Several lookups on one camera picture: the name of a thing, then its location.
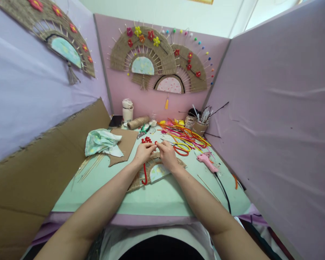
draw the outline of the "black phone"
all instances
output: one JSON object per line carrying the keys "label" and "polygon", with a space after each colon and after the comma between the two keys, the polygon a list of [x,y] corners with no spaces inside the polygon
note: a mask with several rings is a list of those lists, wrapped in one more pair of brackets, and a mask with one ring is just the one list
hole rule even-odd
{"label": "black phone", "polygon": [[121,126],[123,121],[123,116],[113,116],[111,123],[109,123],[110,127]]}

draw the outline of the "white water bottle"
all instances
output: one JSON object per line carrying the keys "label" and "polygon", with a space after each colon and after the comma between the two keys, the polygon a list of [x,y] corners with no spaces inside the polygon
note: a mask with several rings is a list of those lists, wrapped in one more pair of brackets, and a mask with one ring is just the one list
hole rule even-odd
{"label": "white water bottle", "polygon": [[131,99],[124,99],[123,104],[123,119],[124,123],[129,123],[134,119],[134,106]]}

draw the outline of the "cardboard piece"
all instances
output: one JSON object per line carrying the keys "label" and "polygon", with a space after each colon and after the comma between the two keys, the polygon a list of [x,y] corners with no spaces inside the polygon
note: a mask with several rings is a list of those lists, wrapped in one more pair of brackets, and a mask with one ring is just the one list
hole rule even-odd
{"label": "cardboard piece", "polygon": [[112,134],[115,135],[122,135],[122,139],[118,142],[119,149],[123,152],[123,157],[115,157],[113,155],[108,155],[110,158],[110,163],[108,167],[115,165],[117,163],[121,163],[127,161],[131,154],[131,151],[134,147],[135,141],[137,139],[138,132],[132,130],[125,130],[125,129],[112,129]]}
{"label": "cardboard piece", "polygon": [[101,99],[0,162],[0,259],[20,259],[85,159],[88,133],[108,128]]}

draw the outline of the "glue gun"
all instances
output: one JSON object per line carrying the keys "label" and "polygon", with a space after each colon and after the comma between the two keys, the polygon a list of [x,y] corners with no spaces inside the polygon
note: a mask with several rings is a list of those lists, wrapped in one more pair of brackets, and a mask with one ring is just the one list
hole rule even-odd
{"label": "glue gun", "polygon": [[217,173],[218,172],[218,168],[215,167],[211,161],[209,160],[209,158],[207,157],[207,155],[205,155],[204,153],[200,154],[197,156],[198,161],[200,162],[204,162],[205,165],[207,165],[208,169],[212,172],[212,173]]}

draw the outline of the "jute fan craft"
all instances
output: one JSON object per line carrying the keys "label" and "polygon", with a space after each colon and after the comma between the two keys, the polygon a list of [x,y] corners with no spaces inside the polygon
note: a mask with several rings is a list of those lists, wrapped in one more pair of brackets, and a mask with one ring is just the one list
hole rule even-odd
{"label": "jute fan craft", "polygon": [[67,62],[71,85],[79,81],[72,64],[95,78],[93,59],[85,40],[55,3],[50,0],[0,0],[0,8]]}
{"label": "jute fan craft", "polygon": [[158,32],[152,27],[139,26],[127,27],[126,31],[121,32],[121,36],[112,48],[110,55],[110,67],[121,70],[130,76],[132,82],[141,86],[141,89],[154,89],[158,91],[171,92],[177,94],[199,92],[209,89],[206,76],[205,63],[211,58],[207,57],[206,62],[202,63],[198,54],[194,54],[191,49],[186,47],[187,39],[192,37],[192,33],[176,29],[171,34],[166,31]]}
{"label": "jute fan craft", "polygon": [[[178,163],[186,167],[186,164],[183,163],[182,160],[177,158]],[[146,162],[146,173],[147,173],[147,184],[154,183],[156,181],[161,180],[162,178],[166,177],[170,172],[163,166],[163,162],[160,158],[160,153],[153,153],[150,156],[150,160]],[[127,192],[131,192],[134,190],[138,190],[139,188],[143,187],[142,181],[145,180],[144,176],[144,169],[142,168],[136,174],[133,182],[131,183],[130,187],[128,188]]]}

